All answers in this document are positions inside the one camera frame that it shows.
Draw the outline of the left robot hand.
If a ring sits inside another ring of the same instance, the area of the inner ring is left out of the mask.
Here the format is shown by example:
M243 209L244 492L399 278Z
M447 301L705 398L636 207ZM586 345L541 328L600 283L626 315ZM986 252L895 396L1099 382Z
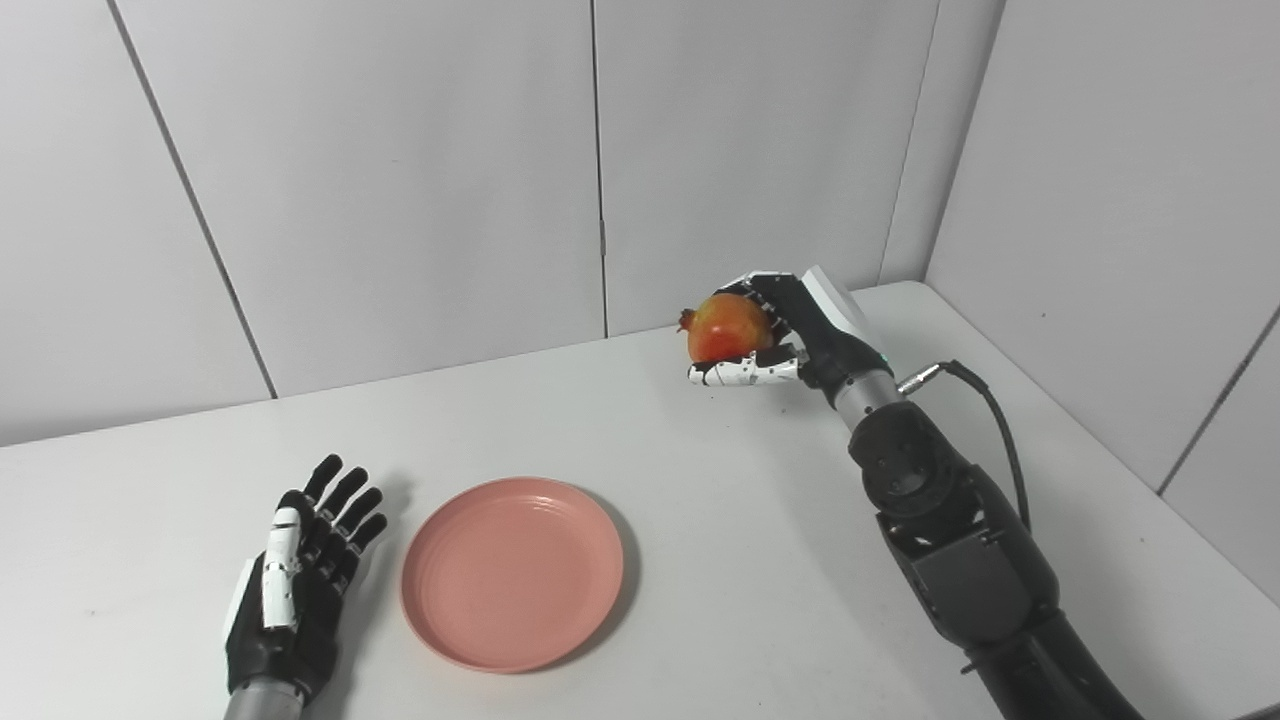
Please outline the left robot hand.
M227 719L301 719L334 676L346 594L388 527L383 492L330 454L273 514L224 628Z

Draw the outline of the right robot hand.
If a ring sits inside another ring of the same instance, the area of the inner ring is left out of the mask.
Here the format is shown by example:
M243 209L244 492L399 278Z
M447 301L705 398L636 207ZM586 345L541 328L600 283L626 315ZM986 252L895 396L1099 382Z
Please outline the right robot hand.
M873 375L896 395L890 364L859 333L863 320L818 266L804 275L749 272L678 319L689 334L687 378L701 386L801 380L835 406Z

